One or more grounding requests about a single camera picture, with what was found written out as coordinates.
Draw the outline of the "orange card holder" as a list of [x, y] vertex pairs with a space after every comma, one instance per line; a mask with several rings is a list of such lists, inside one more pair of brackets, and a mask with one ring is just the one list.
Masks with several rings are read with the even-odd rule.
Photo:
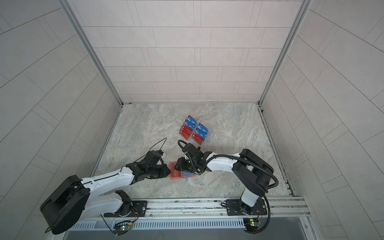
[[185, 179], [185, 178], [191, 178], [196, 176], [196, 174], [193, 174], [193, 173], [175, 170], [176, 163], [177, 162], [170, 162], [169, 168], [171, 170], [171, 174], [170, 174], [171, 180]]

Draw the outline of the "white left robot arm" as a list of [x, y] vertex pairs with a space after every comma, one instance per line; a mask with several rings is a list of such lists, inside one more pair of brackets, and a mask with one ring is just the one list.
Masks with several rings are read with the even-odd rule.
[[40, 207], [48, 224], [46, 232], [61, 234], [78, 221], [96, 215], [132, 215], [137, 220], [143, 210], [135, 207], [122, 187], [170, 175], [171, 170], [164, 163], [163, 155], [161, 150], [149, 151], [138, 161], [107, 174], [82, 179], [77, 175], [69, 176]]

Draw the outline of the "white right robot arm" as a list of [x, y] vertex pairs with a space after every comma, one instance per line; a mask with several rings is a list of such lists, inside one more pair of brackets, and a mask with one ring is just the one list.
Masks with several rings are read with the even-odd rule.
[[205, 172], [223, 171], [233, 173], [245, 186], [241, 202], [254, 207], [269, 189], [279, 185], [274, 169], [249, 149], [234, 155], [201, 151], [191, 143], [178, 141], [184, 156], [179, 158], [175, 170], [202, 175]]

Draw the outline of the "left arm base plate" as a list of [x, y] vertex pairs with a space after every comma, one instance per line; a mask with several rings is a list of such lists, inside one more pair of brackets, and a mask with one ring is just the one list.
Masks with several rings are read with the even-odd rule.
[[130, 204], [123, 205], [115, 213], [105, 213], [107, 218], [138, 218], [144, 217], [147, 210], [147, 201], [132, 201]]

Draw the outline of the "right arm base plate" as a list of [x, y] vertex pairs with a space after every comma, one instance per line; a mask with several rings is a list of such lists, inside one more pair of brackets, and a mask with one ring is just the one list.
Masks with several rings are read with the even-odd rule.
[[243, 203], [240, 199], [228, 199], [221, 203], [227, 210], [228, 216], [266, 216], [268, 214], [267, 205], [264, 200], [258, 199], [253, 207]]

